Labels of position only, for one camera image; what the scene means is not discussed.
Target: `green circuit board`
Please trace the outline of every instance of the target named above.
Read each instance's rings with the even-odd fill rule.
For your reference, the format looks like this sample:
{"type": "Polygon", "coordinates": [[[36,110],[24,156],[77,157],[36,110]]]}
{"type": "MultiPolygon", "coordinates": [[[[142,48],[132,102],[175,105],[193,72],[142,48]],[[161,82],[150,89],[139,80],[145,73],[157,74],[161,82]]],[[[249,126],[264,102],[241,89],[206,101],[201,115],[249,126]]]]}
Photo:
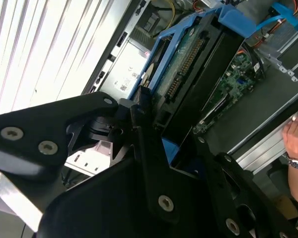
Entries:
{"type": "Polygon", "coordinates": [[[248,56],[235,56],[203,108],[201,120],[193,128],[194,133],[205,133],[238,100],[251,93],[260,79],[248,56]]]}
{"type": "Polygon", "coordinates": [[[202,26],[197,25],[190,27],[183,36],[154,92],[152,100],[154,105],[157,104],[163,96],[169,97],[170,100],[175,97],[178,88],[185,80],[191,63],[204,42],[199,31],[200,27],[202,26]]]}

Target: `label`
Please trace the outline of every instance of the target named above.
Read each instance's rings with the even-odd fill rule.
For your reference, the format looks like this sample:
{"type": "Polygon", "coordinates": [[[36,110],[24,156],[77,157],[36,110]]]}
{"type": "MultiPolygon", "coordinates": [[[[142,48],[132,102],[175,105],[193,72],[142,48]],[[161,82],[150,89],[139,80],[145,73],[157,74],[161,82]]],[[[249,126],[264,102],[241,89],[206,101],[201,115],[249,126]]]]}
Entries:
{"type": "Polygon", "coordinates": [[[117,80],[114,83],[114,87],[125,93],[133,88],[138,77],[139,75],[136,72],[131,72],[131,74],[125,75],[121,80],[117,80]]]}
{"type": "Polygon", "coordinates": [[[259,68],[260,68],[260,64],[259,63],[257,63],[256,65],[254,65],[254,71],[255,71],[255,73],[259,70],[259,68]]]}

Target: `screw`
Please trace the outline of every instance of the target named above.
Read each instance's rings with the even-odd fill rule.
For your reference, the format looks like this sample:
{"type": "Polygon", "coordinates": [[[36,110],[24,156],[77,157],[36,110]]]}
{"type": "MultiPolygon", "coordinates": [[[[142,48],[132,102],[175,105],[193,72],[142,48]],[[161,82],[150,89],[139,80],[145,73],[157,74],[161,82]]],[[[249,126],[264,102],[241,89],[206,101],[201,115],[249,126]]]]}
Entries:
{"type": "Polygon", "coordinates": [[[53,141],[45,140],[39,144],[39,151],[44,155],[54,155],[58,151],[58,146],[53,141]]]}
{"type": "Polygon", "coordinates": [[[198,137],[198,139],[199,139],[199,141],[200,141],[201,143],[204,143],[204,142],[205,142],[205,140],[204,140],[202,137],[198,137]]]}
{"type": "Polygon", "coordinates": [[[283,232],[279,232],[279,236],[280,238],[288,238],[288,236],[283,232]]]}
{"type": "Polygon", "coordinates": [[[228,156],[228,155],[225,155],[225,156],[224,156],[224,158],[225,158],[227,161],[229,161],[229,162],[232,162],[232,159],[231,159],[231,157],[230,157],[230,156],[228,156]]]}
{"type": "Polygon", "coordinates": [[[3,128],[0,135],[7,140],[19,140],[23,137],[23,131],[20,128],[9,126],[3,128]]]}
{"type": "Polygon", "coordinates": [[[159,206],[166,212],[172,212],[174,209],[171,198],[166,195],[161,195],[158,199],[159,206]]]}
{"type": "Polygon", "coordinates": [[[225,223],[226,223],[227,228],[234,235],[236,235],[236,236],[239,235],[239,227],[238,227],[237,223],[234,220],[232,220],[231,218],[227,218],[226,221],[225,221],[225,223]]]}
{"type": "Polygon", "coordinates": [[[111,101],[110,99],[108,98],[104,98],[104,101],[105,103],[108,103],[108,104],[113,104],[113,101],[111,101]]]}
{"type": "Polygon", "coordinates": [[[192,28],[192,30],[190,31],[189,36],[192,36],[193,33],[194,33],[194,28],[192,28]]]}

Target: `wristwatch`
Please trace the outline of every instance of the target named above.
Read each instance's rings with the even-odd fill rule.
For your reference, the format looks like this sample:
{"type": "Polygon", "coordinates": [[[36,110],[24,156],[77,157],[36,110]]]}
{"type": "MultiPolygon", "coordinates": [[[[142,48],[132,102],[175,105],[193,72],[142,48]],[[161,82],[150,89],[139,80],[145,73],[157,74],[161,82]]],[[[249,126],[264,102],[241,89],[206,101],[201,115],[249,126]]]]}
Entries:
{"type": "Polygon", "coordinates": [[[295,169],[298,169],[298,159],[290,158],[287,154],[286,158],[288,159],[288,164],[290,166],[294,167],[295,169]]]}

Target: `yellow wire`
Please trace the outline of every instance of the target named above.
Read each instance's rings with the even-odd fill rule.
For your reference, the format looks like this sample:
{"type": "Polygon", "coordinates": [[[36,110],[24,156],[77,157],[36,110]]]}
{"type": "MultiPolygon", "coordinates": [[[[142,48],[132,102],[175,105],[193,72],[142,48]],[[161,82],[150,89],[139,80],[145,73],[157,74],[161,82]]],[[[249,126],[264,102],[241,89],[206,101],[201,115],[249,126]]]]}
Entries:
{"type": "Polygon", "coordinates": [[[175,7],[174,7],[174,4],[173,4],[173,2],[171,2],[171,0],[166,0],[169,4],[170,4],[170,6],[171,6],[171,9],[172,9],[172,19],[171,19],[171,21],[169,22],[169,24],[167,25],[167,27],[165,28],[165,30],[166,29],[168,29],[168,28],[170,28],[170,26],[171,26],[171,24],[172,24],[172,22],[173,22],[173,20],[174,20],[174,18],[175,18],[175,7]]]}

